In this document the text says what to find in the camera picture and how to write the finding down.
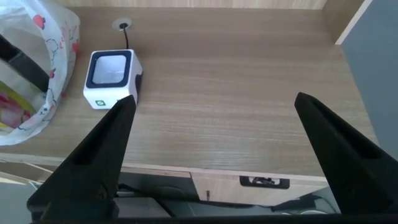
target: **gray wall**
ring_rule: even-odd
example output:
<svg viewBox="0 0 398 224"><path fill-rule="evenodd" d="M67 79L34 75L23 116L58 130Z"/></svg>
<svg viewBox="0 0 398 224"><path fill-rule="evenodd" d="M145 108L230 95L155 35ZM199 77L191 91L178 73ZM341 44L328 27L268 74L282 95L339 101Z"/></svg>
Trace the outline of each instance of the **gray wall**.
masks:
<svg viewBox="0 0 398 224"><path fill-rule="evenodd" d="M343 50L380 146L398 160L398 1L374 0Z"/></svg>
<svg viewBox="0 0 398 224"><path fill-rule="evenodd" d="M0 222L3 224L32 222L26 201L34 192L35 189L29 184L0 182Z"/></svg>

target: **small green label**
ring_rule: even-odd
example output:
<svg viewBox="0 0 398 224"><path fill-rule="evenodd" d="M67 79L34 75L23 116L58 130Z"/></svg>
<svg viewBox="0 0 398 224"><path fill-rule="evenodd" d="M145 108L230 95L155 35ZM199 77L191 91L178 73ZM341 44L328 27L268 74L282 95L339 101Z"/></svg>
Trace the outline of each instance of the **small green label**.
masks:
<svg viewBox="0 0 398 224"><path fill-rule="evenodd" d="M95 103L96 103L98 106L105 106L105 105L106 105L105 102L104 102L103 100L96 100Z"/></svg>

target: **wall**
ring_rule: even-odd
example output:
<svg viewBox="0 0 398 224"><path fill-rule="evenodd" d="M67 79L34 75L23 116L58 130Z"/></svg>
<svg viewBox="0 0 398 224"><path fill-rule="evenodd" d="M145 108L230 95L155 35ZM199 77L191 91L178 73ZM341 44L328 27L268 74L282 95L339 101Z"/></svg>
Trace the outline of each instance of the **wall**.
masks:
<svg viewBox="0 0 398 224"><path fill-rule="evenodd" d="M34 193L31 185L15 184L0 178L1 223L30 223L27 199Z"/></svg>
<svg viewBox="0 0 398 224"><path fill-rule="evenodd" d="M373 1L343 42L380 146L398 159L398 1Z"/></svg>
<svg viewBox="0 0 398 224"><path fill-rule="evenodd" d="M250 9L322 9L326 0L56 0L68 7L224 7Z"/></svg>

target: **drawer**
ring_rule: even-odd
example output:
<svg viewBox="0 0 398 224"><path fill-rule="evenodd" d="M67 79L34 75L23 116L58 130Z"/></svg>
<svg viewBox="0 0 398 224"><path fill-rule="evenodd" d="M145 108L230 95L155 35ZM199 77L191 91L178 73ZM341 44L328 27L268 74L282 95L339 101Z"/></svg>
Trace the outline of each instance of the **drawer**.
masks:
<svg viewBox="0 0 398 224"><path fill-rule="evenodd" d="M328 186L326 181L272 179L279 183L271 186L276 188L248 187L246 184L252 183L252 177L201 173L191 176L199 199L211 202L274 206Z"/></svg>

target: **black cable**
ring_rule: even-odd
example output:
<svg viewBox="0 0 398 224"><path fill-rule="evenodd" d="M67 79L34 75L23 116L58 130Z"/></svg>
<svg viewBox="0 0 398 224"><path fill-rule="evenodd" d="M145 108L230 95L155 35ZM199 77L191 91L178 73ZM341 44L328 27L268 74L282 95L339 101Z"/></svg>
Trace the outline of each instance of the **black cable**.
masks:
<svg viewBox="0 0 398 224"><path fill-rule="evenodd" d="M129 48L129 38L127 37L127 32L126 32L126 28L128 26L129 25L127 23L125 23L125 22L123 22L122 24L119 25L119 28L123 29L123 32L124 32L124 38L126 39L126 49Z"/></svg>
<svg viewBox="0 0 398 224"><path fill-rule="evenodd" d="M126 38L126 49L129 48L129 38L127 37L127 32L126 32L126 28L123 29L124 32L124 38Z"/></svg>

